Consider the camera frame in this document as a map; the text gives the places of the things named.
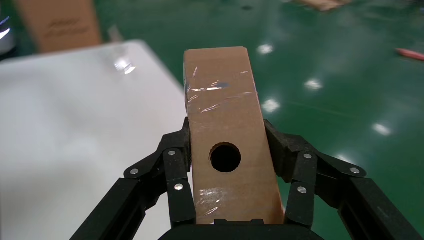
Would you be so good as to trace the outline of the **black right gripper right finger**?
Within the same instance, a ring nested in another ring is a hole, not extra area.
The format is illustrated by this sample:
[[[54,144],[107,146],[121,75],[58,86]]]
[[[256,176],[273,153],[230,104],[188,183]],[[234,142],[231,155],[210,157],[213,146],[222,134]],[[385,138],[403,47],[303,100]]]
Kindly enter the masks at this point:
[[[419,240],[421,235],[366,171],[318,151],[264,121],[276,175],[290,184],[284,221],[311,229],[315,197],[338,214],[353,240]]]

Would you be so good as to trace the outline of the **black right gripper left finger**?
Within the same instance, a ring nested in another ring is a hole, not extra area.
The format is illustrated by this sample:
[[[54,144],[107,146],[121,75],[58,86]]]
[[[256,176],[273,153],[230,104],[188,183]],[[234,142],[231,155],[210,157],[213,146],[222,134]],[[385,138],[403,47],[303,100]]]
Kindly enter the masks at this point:
[[[162,136],[154,153],[124,171],[73,240],[132,240],[147,210],[163,194],[168,196],[172,228],[196,224],[196,210],[188,173],[191,170],[191,137],[188,118],[182,129]]]

